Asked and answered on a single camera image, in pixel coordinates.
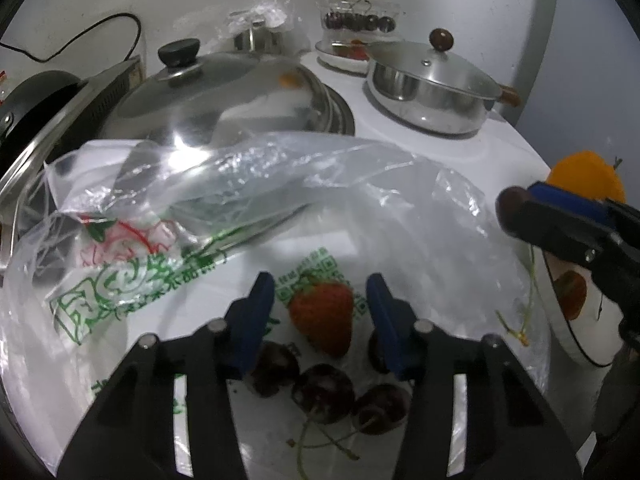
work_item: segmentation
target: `lid knob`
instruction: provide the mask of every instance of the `lid knob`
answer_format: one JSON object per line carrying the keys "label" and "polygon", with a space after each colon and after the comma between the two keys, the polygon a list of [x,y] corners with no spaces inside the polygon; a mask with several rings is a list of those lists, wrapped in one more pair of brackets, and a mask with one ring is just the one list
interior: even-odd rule
{"label": "lid knob", "polygon": [[429,35],[429,43],[438,52],[446,52],[453,47],[453,35],[446,28],[434,28]]}
{"label": "lid knob", "polygon": [[168,43],[158,49],[158,57],[168,68],[180,68],[196,62],[200,40],[187,38]]}

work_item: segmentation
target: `plastic bag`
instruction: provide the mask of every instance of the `plastic bag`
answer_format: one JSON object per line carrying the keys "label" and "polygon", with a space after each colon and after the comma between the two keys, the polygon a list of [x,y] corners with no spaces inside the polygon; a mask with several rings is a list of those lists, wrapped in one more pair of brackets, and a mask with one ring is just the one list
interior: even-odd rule
{"label": "plastic bag", "polygon": [[204,54],[232,50],[231,39],[248,30],[257,20],[264,20],[271,32],[280,33],[282,54],[295,56],[308,50],[310,44],[302,19],[296,14],[291,0],[247,0],[234,7],[205,7],[175,20],[175,38],[199,38]]}
{"label": "plastic bag", "polygon": [[[140,163],[123,171],[133,152]],[[531,287],[482,193],[396,146],[297,132],[260,134],[217,152],[94,141],[46,168],[30,195],[31,219],[43,210],[43,193],[55,208],[21,238],[5,275],[0,366],[15,415],[51,470],[142,333],[191,333],[222,316],[260,270],[278,284],[267,338],[296,348],[301,369],[323,357],[288,322],[296,279],[316,269],[354,290],[351,347],[334,365],[357,395],[391,381],[367,363],[364,283],[372,272],[450,333],[503,335],[545,387],[549,333],[539,299],[527,348],[506,336],[496,315],[519,327]],[[465,385],[457,379],[452,472],[462,468],[465,446]],[[229,389],[250,478],[295,476],[285,442],[304,417],[289,394],[257,399],[242,384]],[[188,474],[180,380],[174,409],[178,468]],[[347,421],[334,426],[336,438],[350,430]],[[390,478],[401,436],[354,436],[358,462],[333,448],[308,452],[309,476]]]}

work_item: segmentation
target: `red strawberry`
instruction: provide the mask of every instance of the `red strawberry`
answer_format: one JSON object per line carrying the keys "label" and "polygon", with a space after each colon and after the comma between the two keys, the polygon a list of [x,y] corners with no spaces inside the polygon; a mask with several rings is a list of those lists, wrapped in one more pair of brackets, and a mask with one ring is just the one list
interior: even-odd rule
{"label": "red strawberry", "polygon": [[289,301],[291,321],[313,345],[342,357],[351,344],[353,293],[343,283],[310,281]]}

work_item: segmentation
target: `black cable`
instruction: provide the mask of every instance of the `black cable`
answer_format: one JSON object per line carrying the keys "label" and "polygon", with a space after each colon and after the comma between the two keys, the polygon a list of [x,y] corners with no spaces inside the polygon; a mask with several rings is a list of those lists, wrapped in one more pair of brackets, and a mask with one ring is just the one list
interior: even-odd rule
{"label": "black cable", "polygon": [[1,41],[0,41],[0,46],[2,46],[3,48],[6,48],[8,50],[13,50],[14,52],[18,52],[20,54],[24,54],[26,57],[28,57],[31,60],[34,60],[36,63],[47,63],[47,62],[51,61],[53,58],[55,58],[56,56],[58,56],[59,54],[62,54],[62,52],[70,44],[72,44],[75,40],[79,40],[86,33],[91,32],[92,30],[94,30],[95,27],[99,27],[103,23],[110,22],[111,20],[115,20],[116,18],[129,18],[129,19],[133,20],[134,22],[136,22],[136,26],[138,27],[138,32],[136,33],[136,39],[133,42],[133,46],[129,49],[129,52],[127,52],[127,55],[126,55],[126,57],[124,59],[124,61],[126,61],[127,59],[129,59],[131,57],[131,54],[133,54],[133,51],[138,46],[138,42],[140,41],[140,35],[142,35],[142,23],[140,22],[140,18],[137,17],[135,14],[132,14],[131,12],[117,12],[116,14],[111,14],[111,15],[107,16],[106,18],[101,19],[99,22],[94,23],[91,27],[86,28],[85,30],[80,32],[80,34],[76,34],[73,38],[71,38],[69,41],[67,41],[62,46],[62,48],[60,48],[55,54],[52,54],[51,56],[46,57],[44,59],[39,58],[37,56],[34,56],[31,52],[28,52],[27,50],[24,50],[22,48],[17,48],[16,46],[7,45],[5,43],[2,43]]}

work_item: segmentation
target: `wooden pot handle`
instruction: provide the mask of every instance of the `wooden pot handle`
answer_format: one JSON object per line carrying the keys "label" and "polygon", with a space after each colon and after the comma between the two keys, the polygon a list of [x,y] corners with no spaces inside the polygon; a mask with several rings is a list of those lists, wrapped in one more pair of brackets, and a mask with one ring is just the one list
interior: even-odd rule
{"label": "wooden pot handle", "polygon": [[499,85],[502,95],[498,97],[498,102],[517,108],[522,105],[522,99],[518,91],[512,86]]}

